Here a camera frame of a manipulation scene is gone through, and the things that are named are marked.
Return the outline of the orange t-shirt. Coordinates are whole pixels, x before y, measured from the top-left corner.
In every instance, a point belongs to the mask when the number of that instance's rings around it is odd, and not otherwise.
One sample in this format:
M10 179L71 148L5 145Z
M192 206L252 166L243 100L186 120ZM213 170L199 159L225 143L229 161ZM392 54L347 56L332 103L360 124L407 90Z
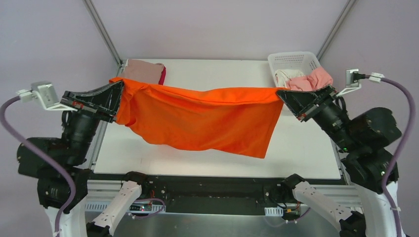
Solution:
M265 158L283 108L273 87L194 91L116 77L124 89L116 115L147 143Z

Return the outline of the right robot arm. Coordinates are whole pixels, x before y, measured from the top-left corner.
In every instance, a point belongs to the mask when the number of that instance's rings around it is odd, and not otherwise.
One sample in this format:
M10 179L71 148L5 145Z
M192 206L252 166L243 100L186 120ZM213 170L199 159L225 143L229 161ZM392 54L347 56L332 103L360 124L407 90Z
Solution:
M361 200L363 211L354 211L332 201L304 178L293 174L278 188L277 203L298 201L316 211L341 237L402 237L396 208L396 165L386 147L402 132L392 111L372 108L349 118L344 99L330 85L315 91L277 91L278 97L301 122L313 120L344 154L341 163Z

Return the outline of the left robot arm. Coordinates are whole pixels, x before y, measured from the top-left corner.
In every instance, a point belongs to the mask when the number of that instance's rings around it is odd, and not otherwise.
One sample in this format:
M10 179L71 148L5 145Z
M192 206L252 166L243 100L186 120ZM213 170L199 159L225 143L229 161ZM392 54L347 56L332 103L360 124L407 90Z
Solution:
M128 172L120 191L93 221L85 222L90 169L82 169L101 122L112 123L124 90L122 81L87 92L66 91L58 97L48 81L18 92L24 102L37 101L47 111L62 112L59 138L32 137L17 150L18 172L36 178L40 204L52 221L55 237L111 237L136 199L146 199L147 175Z

